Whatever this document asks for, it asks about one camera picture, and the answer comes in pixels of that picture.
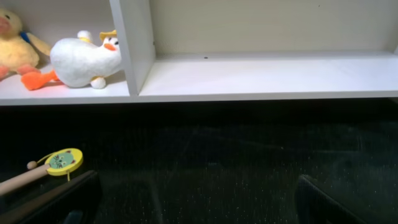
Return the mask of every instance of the white plush duck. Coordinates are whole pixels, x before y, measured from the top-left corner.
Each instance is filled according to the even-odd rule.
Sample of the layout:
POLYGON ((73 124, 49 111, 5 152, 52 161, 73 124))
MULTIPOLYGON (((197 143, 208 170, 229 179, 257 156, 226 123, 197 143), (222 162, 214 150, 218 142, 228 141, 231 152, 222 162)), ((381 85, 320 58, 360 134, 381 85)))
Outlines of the white plush duck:
POLYGON ((121 69, 121 54, 117 33, 101 33, 103 44, 92 44, 91 34, 80 31, 79 39, 62 39, 50 53, 54 71, 47 74, 28 73, 22 82, 29 90, 35 90, 54 79, 61 80, 70 87, 83 87, 89 83, 93 88, 106 86, 105 78, 121 69))

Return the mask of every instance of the yellow hat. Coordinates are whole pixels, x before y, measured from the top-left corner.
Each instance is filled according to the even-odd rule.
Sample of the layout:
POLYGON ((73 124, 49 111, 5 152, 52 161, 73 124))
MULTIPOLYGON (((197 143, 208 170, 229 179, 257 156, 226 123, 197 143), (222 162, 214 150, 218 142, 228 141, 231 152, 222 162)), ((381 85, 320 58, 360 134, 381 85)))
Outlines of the yellow hat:
POLYGON ((101 39, 101 41, 104 41, 105 38, 107 37, 117 37, 118 33, 116 32, 116 30, 112 31, 112 32, 101 32, 99 33, 99 38, 101 39))

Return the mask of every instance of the orange plush leg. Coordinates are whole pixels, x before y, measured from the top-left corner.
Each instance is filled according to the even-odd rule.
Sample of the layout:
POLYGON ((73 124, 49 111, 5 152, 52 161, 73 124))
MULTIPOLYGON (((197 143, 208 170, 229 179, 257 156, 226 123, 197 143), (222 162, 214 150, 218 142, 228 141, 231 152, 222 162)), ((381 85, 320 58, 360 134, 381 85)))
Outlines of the orange plush leg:
POLYGON ((0 66, 0 78, 5 77, 9 69, 5 66, 0 66))
POLYGON ((37 90, 42 88, 46 83, 57 78, 55 71, 41 74, 39 72, 29 72, 22 76, 21 82, 28 90, 37 90))
POLYGON ((21 75, 25 75, 26 73, 29 73, 29 72, 40 73, 40 70, 35 67, 32 67, 30 65, 23 65, 17 69, 17 72, 20 73, 21 75))

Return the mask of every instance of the plush wing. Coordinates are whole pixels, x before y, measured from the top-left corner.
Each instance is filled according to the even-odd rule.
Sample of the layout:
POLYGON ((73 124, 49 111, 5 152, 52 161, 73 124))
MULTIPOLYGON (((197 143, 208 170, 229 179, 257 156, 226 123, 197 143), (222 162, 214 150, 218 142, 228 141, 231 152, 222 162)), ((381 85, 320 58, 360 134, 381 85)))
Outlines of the plush wing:
POLYGON ((43 54, 50 56, 51 47, 48 44, 31 33, 27 33, 27 36, 33 46, 35 46, 43 54))

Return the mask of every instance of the blue strap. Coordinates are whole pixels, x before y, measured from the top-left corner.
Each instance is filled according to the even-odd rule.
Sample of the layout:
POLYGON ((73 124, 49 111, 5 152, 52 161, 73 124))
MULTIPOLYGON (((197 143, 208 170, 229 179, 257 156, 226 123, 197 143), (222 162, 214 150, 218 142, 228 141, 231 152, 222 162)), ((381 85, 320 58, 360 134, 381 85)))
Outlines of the blue strap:
POLYGON ((19 35, 21 35, 21 37, 24 39, 24 41, 26 41, 28 44, 30 44, 30 40, 29 37, 27 36, 27 33, 22 31, 19 35))

